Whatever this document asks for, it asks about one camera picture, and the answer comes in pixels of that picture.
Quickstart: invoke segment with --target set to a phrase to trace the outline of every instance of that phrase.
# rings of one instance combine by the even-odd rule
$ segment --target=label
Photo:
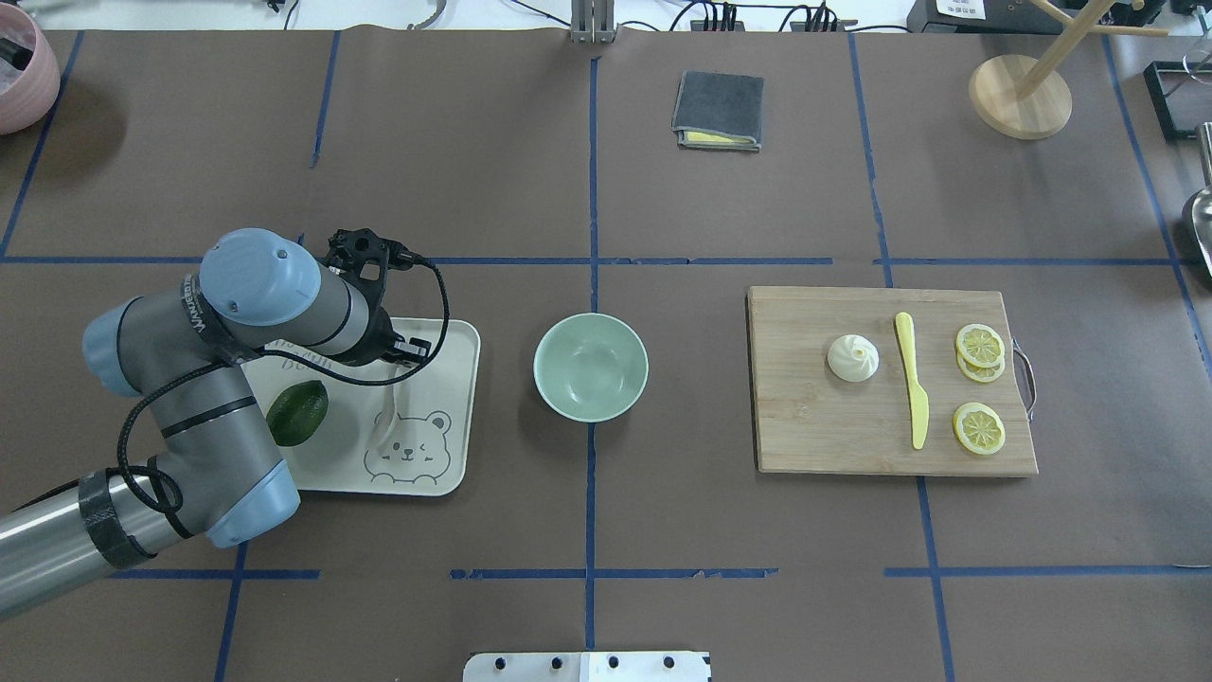
[[[984,21],[984,0],[934,0],[939,15]]]

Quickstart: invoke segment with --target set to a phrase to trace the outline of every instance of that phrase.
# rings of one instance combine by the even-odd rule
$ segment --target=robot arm
[[[388,269],[428,260],[368,229],[338,230],[330,246],[319,263],[293,241],[240,229],[178,290],[133,298],[88,325],[85,357],[107,389],[162,394],[150,409],[167,452],[130,468],[162,475],[101,470],[0,518],[0,619],[194,534],[230,548],[295,514],[298,491],[239,365],[279,338],[347,366],[416,368],[430,355],[425,340],[396,334],[379,306]],[[376,279],[361,276],[367,263]]]

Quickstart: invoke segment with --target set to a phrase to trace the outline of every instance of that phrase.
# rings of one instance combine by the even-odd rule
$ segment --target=lime
[[[282,391],[265,413],[265,424],[281,448],[307,441],[328,414],[328,390],[320,380],[296,384]]]

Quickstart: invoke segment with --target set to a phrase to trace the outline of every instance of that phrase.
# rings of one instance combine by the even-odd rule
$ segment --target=dried lemon slice
[[[951,419],[955,437],[974,455],[993,455],[1006,445],[1006,428],[989,406],[965,403]]]
[[[955,350],[974,367],[997,367],[1006,356],[1006,345],[991,326],[967,323],[955,334]]]
[[[977,367],[968,361],[965,361],[964,356],[959,354],[955,354],[955,365],[960,366],[960,372],[964,373],[964,377],[981,384],[989,384],[1001,377],[1001,373],[1006,372],[1005,361],[994,367]]]

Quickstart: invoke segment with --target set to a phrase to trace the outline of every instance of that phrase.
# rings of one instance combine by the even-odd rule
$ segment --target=wire
[[[783,23],[778,24],[778,31],[777,33],[783,33],[783,29],[787,28],[787,22],[791,21],[791,15],[794,15],[796,10],[804,10],[804,15],[805,15],[804,23],[805,23],[805,25],[807,25],[807,23],[810,21],[812,21],[812,7],[808,7],[807,5],[796,5],[796,6],[791,7],[790,10],[788,10],[787,16],[783,17]]]
[[[551,19],[553,22],[559,22],[559,23],[560,23],[560,24],[562,24],[562,25],[566,25],[566,27],[568,27],[568,28],[572,28],[572,24],[571,24],[571,23],[568,23],[568,22],[566,22],[566,21],[561,19],[560,17],[556,17],[556,16],[554,16],[554,15],[549,15],[549,13],[544,12],[543,10],[539,10],[538,7],[531,7],[531,6],[530,6],[530,5],[527,5],[526,2],[522,2],[521,0],[507,0],[507,1],[508,1],[508,2],[513,2],[514,5],[521,5],[522,7],[526,7],[527,10],[530,10],[530,11],[534,12],[536,15],[543,15],[544,17],[547,17],[547,18]]]
[[[694,5],[705,5],[705,7],[703,7],[703,30],[707,30],[707,7],[711,8],[711,23],[715,24],[719,21],[719,17],[715,13],[715,2],[711,2],[710,0],[693,0],[693,2],[686,5],[680,12],[678,12],[678,16],[674,17],[674,22],[669,24],[669,30],[678,28],[678,22],[681,21],[681,18],[686,16],[686,12],[688,12]]]
[[[291,15],[295,13],[295,10],[297,10],[298,6],[299,6],[299,0],[295,0],[295,2],[291,4],[291,8],[286,10],[286,21],[282,22],[282,30],[286,30],[291,27]]]
[[[650,24],[647,22],[623,22],[623,23],[621,23],[618,25],[646,25],[646,27],[651,28],[652,30],[656,30],[658,33],[661,31],[659,28],[657,28],[657,27],[654,27],[654,25],[652,25],[652,24]]]
[[[178,377],[177,379],[173,379],[168,384],[165,384],[164,386],[156,389],[152,394],[148,394],[148,396],[144,397],[142,401],[139,401],[131,409],[131,413],[126,415],[126,422],[122,423],[122,430],[118,435],[118,475],[122,477],[122,481],[126,483],[126,487],[131,489],[131,494],[138,498],[138,500],[144,505],[147,505],[148,509],[150,509],[152,511],[158,511],[160,514],[177,514],[178,511],[181,511],[181,505],[184,504],[184,498],[182,498],[181,495],[181,486],[177,486],[177,482],[173,481],[172,477],[168,476],[167,474],[160,470],[152,470],[147,468],[132,468],[127,462],[126,445],[131,439],[131,431],[135,430],[135,422],[139,418],[139,413],[145,411],[148,406],[150,406],[156,401],[156,399],[160,399],[168,391],[172,391],[173,389],[181,386],[182,384],[185,384],[187,382],[193,382],[199,377],[210,374],[217,369],[222,369],[225,367],[228,366],[223,363],[211,363],[208,366],[200,367],[195,371],[187,372],[185,374]],[[135,474],[139,474],[136,471],[137,469],[143,470],[142,472],[143,476],[147,476],[148,478],[156,478],[161,483],[167,486],[168,491],[172,493],[171,495],[168,495],[168,499],[161,500],[159,495],[156,495],[155,498],[148,495],[147,491],[141,488],[139,485],[135,481]]]
[[[417,374],[418,372],[425,369],[427,367],[429,367],[429,363],[434,362],[434,359],[436,359],[438,354],[442,350],[442,344],[446,343],[446,329],[450,327],[450,321],[451,321],[451,304],[450,304],[450,297],[446,294],[446,281],[442,280],[442,271],[440,269],[438,269],[438,265],[433,260],[430,260],[429,258],[422,258],[422,259],[417,260],[417,264],[424,265],[424,267],[434,270],[434,276],[438,279],[438,290],[442,294],[442,329],[438,333],[438,344],[434,345],[433,351],[430,351],[430,354],[428,356],[425,356],[425,360],[421,361],[421,363],[418,363],[417,367],[415,367],[415,368],[410,369],[408,372],[401,374],[400,377],[396,377],[396,378],[393,378],[393,379],[381,379],[381,380],[354,379],[351,377],[344,377],[342,374],[337,374],[336,372],[332,372],[331,369],[328,369],[328,368],[326,368],[324,366],[313,363],[311,361],[309,361],[307,359],[302,359],[302,357],[296,356],[295,354],[291,354],[291,353],[287,353],[287,351],[279,351],[276,349],[270,349],[270,350],[267,350],[267,351],[262,351],[261,355],[262,356],[276,356],[279,359],[288,359],[288,360],[295,361],[295,362],[297,362],[298,365],[301,365],[301,366],[303,366],[305,368],[309,368],[309,369],[313,369],[315,372],[319,372],[320,374],[322,374],[325,377],[328,377],[331,379],[336,379],[337,382],[342,382],[344,384],[353,384],[354,386],[391,386],[391,385],[399,384],[399,383],[404,382],[405,379],[408,379],[410,377],[412,377],[412,376]]]
[[[908,28],[908,27],[903,27],[903,25],[897,25],[897,24],[871,24],[871,25],[861,25],[861,27],[856,27],[856,28],[847,28],[847,29],[845,29],[845,30],[846,30],[846,33],[858,33],[858,31],[861,31],[861,30],[871,30],[871,29],[875,29],[875,28],[896,28],[896,29],[901,29],[901,30],[903,30],[903,31],[905,31],[905,33],[913,33],[911,30],[909,30],[909,28]]]

